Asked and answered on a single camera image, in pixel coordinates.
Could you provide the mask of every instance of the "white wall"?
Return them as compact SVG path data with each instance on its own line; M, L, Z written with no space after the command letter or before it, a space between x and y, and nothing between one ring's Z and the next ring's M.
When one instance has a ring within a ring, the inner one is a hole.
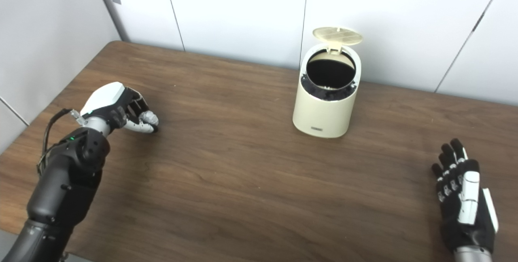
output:
M32 122L107 43L118 39L102 0L0 0L0 97ZM23 128L3 106L0 148Z
M437 92L518 105L518 4L493 0Z
M170 0L104 1L124 41L183 50Z
M434 91L490 0L307 0L302 56L320 26L364 36L363 81Z
M26 125L0 101L0 154L25 128Z
M185 50L298 68L305 0L171 0Z

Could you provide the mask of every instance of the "trash can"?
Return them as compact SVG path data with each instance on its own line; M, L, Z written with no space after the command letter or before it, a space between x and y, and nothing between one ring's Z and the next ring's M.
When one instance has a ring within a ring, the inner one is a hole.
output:
M348 28L319 27L313 46L300 65L293 124L315 137L338 138L349 127L359 87L361 61L349 48L363 37Z

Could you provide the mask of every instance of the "trash can lid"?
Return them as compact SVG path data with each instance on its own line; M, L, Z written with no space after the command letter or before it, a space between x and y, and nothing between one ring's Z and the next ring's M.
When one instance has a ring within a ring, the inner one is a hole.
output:
M337 26L316 28L313 30L313 35L322 42L340 45L355 45L363 40L363 37L354 30Z

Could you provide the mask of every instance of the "black cable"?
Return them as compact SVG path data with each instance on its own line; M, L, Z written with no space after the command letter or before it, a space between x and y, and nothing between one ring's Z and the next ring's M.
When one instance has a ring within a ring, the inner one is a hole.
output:
M52 118L50 118L49 123L47 124L47 128L45 129L45 134L43 135L43 148L41 149L41 155L43 156L47 151L47 143L49 142L49 131L52 128L52 125L59 120L63 115L69 113L72 109L64 108L61 109L58 113L56 113Z
M43 171L45 171L45 168L47 167L47 154L54 148L55 144L50 146L50 148L47 148L47 144L49 142L49 132L50 128L52 128L52 125L59 120L63 115L69 113L72 111L72 109L64 108L61 109L58 113L56 113L52 118L50 118L49 123L47 124L47 127L45 129L45 133L43 135L43 145L41 148L41 158L39 159L38 164L36 165L36 169L38 171L38 175L41 176L43 174Z

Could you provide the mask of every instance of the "wooden table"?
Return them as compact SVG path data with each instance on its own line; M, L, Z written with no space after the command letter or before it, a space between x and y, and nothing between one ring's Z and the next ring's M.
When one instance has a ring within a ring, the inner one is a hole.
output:
M482 164L518 260L518 107L361 83L339 139L292 124L298 72L112 42L0 157L0 227L19 233L50 117L98 87L140 91L160 132L110 137L102 184L68 251L96 262L453 261L430 165L453 137ZM63 118L51 142L76 124Z

